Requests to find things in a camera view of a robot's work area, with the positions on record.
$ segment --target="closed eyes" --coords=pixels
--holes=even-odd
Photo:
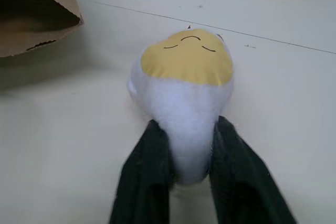
[[[211,49],[208,49],[208,48],[206,48],[206,47],[203,47],[204,49],[206,49],[206,50],[209,50],[209,51],[211,51],[211,52],[215,52],[215,50],[211,50]]]
[[[185,38],[181,39],[181,41],[184,40],[184,39],[188,39],[188,38],[196,38],[196,39],[198,39],[198,40],[201,40],[200,38],[198,38],[198,37],[196,37],[196,36],[188,36],[188,37],[185,37]]]
[[[174,47],[177,47],[177,46],[178,46],[178,45],[173,46],[173,47],[164,47],[164,49],[174,48]]]

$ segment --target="white plush body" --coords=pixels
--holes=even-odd
[[[167,133],[178,183],[201,182],[209,168],[213,132],[233,90],[222,86],[152,78],[137,59],[128,80],[131,98]]]

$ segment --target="white surface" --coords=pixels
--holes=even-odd
[[[92,1],[336,53],[335,0]]]

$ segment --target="yellow plush head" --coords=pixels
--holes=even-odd
[[[150,46],[142,55],[144,73],[194,84],[226,84],[233,64],[221,38],[202,29],[186,30]]]

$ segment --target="yellow object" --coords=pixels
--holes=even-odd
[[[141,66],[151,77],[215,86],[226,84],[233,74],[220,37],[202,29],[181,31],[150,46]]]

